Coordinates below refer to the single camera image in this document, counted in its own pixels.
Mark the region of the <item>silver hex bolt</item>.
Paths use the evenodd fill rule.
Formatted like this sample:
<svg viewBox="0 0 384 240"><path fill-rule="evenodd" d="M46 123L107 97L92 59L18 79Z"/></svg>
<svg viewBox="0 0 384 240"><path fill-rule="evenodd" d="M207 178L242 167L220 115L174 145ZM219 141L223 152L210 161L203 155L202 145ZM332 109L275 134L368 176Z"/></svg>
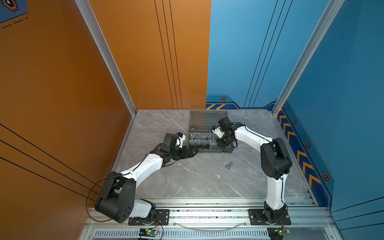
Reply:
<svg viewBox="0 0 384 240"><path fill-rule="evenodd" d="M231 167L232 167L233 163L229 163L228 165L226 165L226 168L229 170Z"/></svg>

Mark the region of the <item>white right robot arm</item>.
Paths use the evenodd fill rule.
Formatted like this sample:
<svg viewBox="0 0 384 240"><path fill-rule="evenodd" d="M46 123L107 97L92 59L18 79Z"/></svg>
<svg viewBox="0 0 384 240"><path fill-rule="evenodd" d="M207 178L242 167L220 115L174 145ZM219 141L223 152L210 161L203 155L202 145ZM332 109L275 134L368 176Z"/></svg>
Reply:
<svg viewBox="0 0 384 240"><path fill-rule="evenodd" d="M233 123L227 117L212 127L220 148L244 142L261 154L261 167L267 176L268 193L265 209L276 212L285 207L285 186L293 165L288 147L282 138L270 138L249 129L242 123Z"/></svg>

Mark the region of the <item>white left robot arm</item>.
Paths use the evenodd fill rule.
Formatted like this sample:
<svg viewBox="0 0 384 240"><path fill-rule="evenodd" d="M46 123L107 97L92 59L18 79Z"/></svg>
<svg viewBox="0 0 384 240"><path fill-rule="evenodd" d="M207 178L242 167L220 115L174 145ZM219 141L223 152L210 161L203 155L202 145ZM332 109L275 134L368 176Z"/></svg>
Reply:
<svg viewBox="0 0 384 240"><path fill-rule="evenodd" d="M184 146L186 136L182 133L166 134L143 160L120 173L110 172L102 180L103 187L95 203L95 210L120 224L129 218L142 219L148 223L156 220L156 204L148 200L137 200L136 189L158 170L169 167L171 160L194 157L198 150Z"/></svg>

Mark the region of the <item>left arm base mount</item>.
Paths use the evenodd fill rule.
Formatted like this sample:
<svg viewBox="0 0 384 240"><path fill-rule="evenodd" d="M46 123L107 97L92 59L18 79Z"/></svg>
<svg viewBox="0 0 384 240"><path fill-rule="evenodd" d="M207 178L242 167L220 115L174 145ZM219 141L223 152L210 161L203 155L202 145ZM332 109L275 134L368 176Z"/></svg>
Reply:
<svg viewBox="0 0 384 240"><path fill-rule="evenodd" d="M158 209L155 203L148 200L135 200L134 208L128 218L129 226L167 226L170 220L169 209Z"/></svg>

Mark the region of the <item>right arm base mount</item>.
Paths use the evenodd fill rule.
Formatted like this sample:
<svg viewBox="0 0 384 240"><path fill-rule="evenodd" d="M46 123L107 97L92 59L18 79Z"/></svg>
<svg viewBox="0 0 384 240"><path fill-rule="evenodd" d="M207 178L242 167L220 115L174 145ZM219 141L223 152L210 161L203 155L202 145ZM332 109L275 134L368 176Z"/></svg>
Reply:
<svg viewBox="0 0 384 240"><path fill-rule="evenodd" d="M273 210L264 202L264 209L249 209L248 214L251 225L289 226L292 224L286 204L278 210Z"/></svg>

